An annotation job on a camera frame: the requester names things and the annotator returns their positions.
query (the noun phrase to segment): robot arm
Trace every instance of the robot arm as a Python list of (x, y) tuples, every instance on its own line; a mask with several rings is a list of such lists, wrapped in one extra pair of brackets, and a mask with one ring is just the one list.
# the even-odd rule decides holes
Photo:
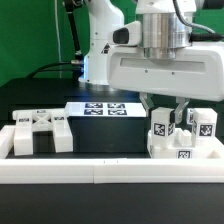
[(84, 58), (84, 74), (79, 78), (81, 87), (94, 90), (111, 90), (107, 82), (108, 34), (124, 25), (124, 16), (110, 0), (64, 0), (69, 16), (76, 55), (81, 53), (74, 18), (71, 12), (86, 5), (90, 21), (90, 51)]
[[(183, 17), (191, 23), (196, 11), (194, 0), (178, 2)], [(191, 28), (179, 20), (172, 0), (139, 0), (136, 19), (109, 37), (111, 43), (120, 45), (109, 54), (108, 82), (113, 88), (211, 101), (224, 99), (222, 42), (189, 40)]]

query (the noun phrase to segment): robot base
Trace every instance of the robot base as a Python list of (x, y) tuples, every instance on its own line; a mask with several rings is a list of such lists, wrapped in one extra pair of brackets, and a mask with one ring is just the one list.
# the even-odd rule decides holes
[(82, 89), (99, 91), (99, 92), (118, 91), (116, 89), (111, 88), (109, 85), (100, 85), (100, 84), (89, 83), (88, 81), (86, 81), (82, 78), (79, 79), (79, 87)]

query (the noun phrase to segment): metal cylinder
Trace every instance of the metal cylinder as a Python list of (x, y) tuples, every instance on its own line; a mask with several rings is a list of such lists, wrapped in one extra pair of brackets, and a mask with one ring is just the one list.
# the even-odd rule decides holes
[[(192, 13), (185, 15), (192, 21)], [(190, 28), (183, 25), (175, 13), (137, 15), (143, 24), (141, 47), (152, 59), (174, 59), (177, 48), (190, 46)]]

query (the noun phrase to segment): white foam block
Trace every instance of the white foam block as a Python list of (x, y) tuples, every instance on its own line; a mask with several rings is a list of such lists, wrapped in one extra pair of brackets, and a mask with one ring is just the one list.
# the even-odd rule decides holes
[(13, 147), (15, 126), (4, 126), (0, 131), (0, 159), (5, 159)]
[(14, 152), (16, 156), (33, 154), (32, 112), (20, 112), (17, 114)]
[(73, 137), (65, 112), (52, 111), (51, 122), (53, 123), (53, 137), (55, 143), (55, 151), (57, 153), (72, 152)]

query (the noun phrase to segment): white cable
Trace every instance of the white cable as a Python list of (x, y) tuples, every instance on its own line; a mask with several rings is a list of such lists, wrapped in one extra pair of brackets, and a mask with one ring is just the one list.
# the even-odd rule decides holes
[(57, 33), (57, 42), (58, 42), (58, 58), (59, 58), (59, 62), (62, 62), (61, 39), (60, 39), (60, 30), (59, 30), (59, 21), (58, 21), (58, 2), (57, 2), (57, 0), (54, 0), (54, 11), (55, 11), (55, 26), (56, 26), (56, 33)]

